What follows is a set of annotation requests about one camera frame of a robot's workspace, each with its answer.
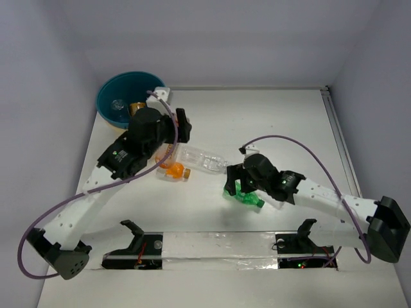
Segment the green plastic soda bottle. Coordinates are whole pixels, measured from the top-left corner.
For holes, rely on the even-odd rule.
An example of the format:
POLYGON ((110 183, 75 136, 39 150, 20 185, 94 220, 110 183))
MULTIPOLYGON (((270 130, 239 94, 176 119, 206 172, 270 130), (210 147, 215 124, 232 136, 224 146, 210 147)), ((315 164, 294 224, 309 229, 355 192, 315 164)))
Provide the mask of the green plastic soda bottle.
POLYGON ((223 197, 229 201, 234 201, 235 204, 242 204, 244 207, 254 212, 259 212, 265 201, 261 199, 255 192, 244 193, 241 191, 241 183, 239 180, 235 181, 236 194, 231 196, 226 188, 223 189, 223 197))

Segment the orange label tea bottle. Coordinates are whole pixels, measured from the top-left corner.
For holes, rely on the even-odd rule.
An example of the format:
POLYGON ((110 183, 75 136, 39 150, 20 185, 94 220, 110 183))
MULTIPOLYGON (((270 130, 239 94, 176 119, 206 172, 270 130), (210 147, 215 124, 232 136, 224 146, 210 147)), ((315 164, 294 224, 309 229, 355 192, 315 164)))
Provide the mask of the orange label tea bottle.
POLYGON ((154 155, 155 162, 158 163, 162 161, 159 165, 160 168, 168 169, 172 164, 176 162, 177 153, 179 151, 179 144, 175 146, 173 144, 164 143, 154 155))

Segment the clear crushed plastic bottle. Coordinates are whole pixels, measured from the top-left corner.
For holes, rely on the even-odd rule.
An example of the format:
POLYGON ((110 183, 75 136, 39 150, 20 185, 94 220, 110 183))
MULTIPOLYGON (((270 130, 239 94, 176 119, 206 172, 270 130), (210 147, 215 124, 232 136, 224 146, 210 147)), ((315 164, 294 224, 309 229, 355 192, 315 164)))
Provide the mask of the clear crushed plastic bottle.
POLYGON ((179 160, 185 166, 210 174, 225 174, 228 160, 221 155, 192 146, 182 146, 179 160))

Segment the yellow label clear bottle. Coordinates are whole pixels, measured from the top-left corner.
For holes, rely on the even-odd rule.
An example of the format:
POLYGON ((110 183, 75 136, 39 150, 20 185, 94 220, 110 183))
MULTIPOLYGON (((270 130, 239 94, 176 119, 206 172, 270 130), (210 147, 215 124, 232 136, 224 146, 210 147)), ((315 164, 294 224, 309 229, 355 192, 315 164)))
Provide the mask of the yellow label clear bottle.
POLYGON ((134 116, 139 109, 146 107, 145 102, 131 103, 129 106, 130 116, 134 116))

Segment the blue label bottle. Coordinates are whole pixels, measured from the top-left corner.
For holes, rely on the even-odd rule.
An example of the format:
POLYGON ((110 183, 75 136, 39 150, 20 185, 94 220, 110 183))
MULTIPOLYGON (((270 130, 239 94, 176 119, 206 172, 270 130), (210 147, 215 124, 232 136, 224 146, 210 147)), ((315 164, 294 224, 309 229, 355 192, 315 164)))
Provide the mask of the blue label bottle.
POLYGON ((127 123, 129 119, 128 106, 122 99, 115 99, 110 104, 110 116, 119 123, 127 123))

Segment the clear bottle white cap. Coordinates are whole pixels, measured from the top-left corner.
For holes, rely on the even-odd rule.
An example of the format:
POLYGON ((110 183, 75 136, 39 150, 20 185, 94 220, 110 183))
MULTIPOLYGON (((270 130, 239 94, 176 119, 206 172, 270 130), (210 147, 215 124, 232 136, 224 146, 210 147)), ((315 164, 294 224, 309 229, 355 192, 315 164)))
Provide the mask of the clear bottle white cap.
POLYGON ((264 197, 264 200, 266 203, 270 204, 273 208, 277 209, 277 210, 281 210, 284 206, 284 202, 283 201, 277 201, 269 196, 264 197))

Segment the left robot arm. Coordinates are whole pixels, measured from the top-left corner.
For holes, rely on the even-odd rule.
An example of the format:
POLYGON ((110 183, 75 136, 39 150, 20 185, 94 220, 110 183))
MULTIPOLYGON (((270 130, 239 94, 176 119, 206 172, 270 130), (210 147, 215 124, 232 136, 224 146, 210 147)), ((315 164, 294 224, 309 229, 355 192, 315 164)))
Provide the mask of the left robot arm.
POLYGON ((144 107, 99 157, 82 192, 60 204, 62 209, 44 227, 29 227, 24 240, 55 270, 69 280, 87 265, 91 246, 81 237, 107 202, 128 182, 148 174, 148 161, 163 145, 187 143, 192 125, 184 109, 160 113, 144 107))

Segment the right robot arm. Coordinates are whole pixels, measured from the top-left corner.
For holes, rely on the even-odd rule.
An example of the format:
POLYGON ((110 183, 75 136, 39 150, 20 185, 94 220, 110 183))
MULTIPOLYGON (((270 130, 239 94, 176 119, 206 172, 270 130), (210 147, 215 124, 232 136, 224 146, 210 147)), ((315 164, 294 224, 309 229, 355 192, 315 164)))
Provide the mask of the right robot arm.
POLYGON ((397 263, 407 240, 410 223, 396 200, 363 199, 324 187, 294 171, 278 171, 262 154, 253 154, 241 164, 227 166, 225 190, 236 195, 263 191, 281 203, 307 207, 337 219, 326 228, 315 218, 307 218, 295 236, 297 247, 309 252, 316 246, 368 248, 375 258, 397 263))

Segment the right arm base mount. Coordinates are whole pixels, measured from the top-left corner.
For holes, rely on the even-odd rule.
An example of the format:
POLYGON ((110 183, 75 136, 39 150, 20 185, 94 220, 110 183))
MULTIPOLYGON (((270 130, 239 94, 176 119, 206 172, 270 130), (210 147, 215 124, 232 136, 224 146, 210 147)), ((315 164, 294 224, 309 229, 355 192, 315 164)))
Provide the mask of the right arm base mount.
POLYGON ((276 234, 272 250, 277 252, 279 269, 337 268, 337 262, 327 264, 335 254, 332 246, 317 246, 297 234, 276 234))

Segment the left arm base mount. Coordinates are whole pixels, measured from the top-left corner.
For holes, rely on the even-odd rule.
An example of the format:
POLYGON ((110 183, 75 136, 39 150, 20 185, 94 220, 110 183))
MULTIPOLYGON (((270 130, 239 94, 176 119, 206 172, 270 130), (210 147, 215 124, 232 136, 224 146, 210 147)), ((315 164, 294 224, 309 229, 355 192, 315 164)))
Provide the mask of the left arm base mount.
POLYGON ((163 233, 145 234, 126 248, 106 253, 101 266, 106 270, 161 270, 162 244, 163 233))

